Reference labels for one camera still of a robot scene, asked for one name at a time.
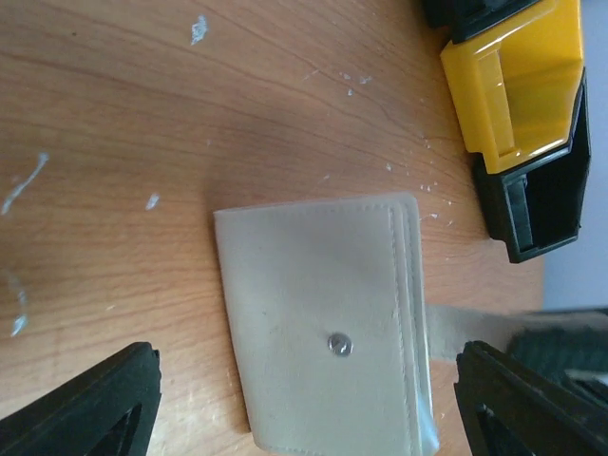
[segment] table surface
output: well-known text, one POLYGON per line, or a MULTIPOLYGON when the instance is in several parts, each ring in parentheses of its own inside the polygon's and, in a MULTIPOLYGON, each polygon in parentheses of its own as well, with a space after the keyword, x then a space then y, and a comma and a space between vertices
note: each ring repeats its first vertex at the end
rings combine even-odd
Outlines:
MULTIPOLYGON (((542 260, 509 264, 487 236, 445 34, 415 0, 6 0, 0 21, 0 416, 147 340, 163 375, 149 454, 262 454, 221 208, 409 191, 428 302, 540 307, 542 260)), ((431 370, 441 454, 467 454, 456 370, 431 370)))

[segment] gray background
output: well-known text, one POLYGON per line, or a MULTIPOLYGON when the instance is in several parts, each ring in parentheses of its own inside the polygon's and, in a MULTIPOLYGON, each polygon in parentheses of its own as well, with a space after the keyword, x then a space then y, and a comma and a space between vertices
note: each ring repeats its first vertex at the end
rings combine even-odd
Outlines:
POLYGON ((583 0, 592 164, 579 240, 545 256, 544 308, 608 307, 608 2, 583 0))

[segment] black plastic bin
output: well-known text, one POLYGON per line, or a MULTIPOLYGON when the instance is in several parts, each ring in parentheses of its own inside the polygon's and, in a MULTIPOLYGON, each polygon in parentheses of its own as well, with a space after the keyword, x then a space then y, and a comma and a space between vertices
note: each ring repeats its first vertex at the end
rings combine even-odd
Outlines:
POLYGON ((462 43, 491 29, 541 0, 422 0, 430 27, 451 27, 451 40, 462 43))
POLYGON ((591 160, 584 72, 571 125, 567 144, 500 174, 487 174, 481 154, 475 160, 473 179, 487 231, 506 243, 512 263, 538 257, 579 236, 591 160))

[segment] black plastic object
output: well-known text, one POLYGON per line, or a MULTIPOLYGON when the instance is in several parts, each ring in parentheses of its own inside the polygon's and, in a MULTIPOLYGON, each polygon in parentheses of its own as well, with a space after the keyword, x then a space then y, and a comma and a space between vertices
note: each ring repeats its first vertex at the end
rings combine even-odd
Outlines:
POLYGON ((507 354, 554 383, 570 385, 568 371, 608 372, 608 332, 581 329, 526 331, 507 354))
POLYGON ((458 44, 505 21, 540 0, 422 0, 432 28, 451 27, 458 44))
POLYGON ((577 394, 485 342, 467 343, 457 363, 454 389, 473 456, 608 454, 600 382, 580 382, 585 395, 577 394))
POLYGON ((584 73, 567 144, 500 174, 487 174, 481 154, 475 159, 473 180, 487 231, 506 243, 512 263, 577 239, 590 161, 584 73))
POLYGON ((138 342, 0 421, 0 456, 144 456, 159 353, 138 342))

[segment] leather wallet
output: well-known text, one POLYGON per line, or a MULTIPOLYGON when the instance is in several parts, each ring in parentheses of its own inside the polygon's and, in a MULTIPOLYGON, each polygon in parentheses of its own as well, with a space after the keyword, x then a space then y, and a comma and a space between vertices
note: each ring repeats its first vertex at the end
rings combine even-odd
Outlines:
POLYGON ((223 210, 218 253, 256 444, 423 456, 432 416, 416 200, 223 210))

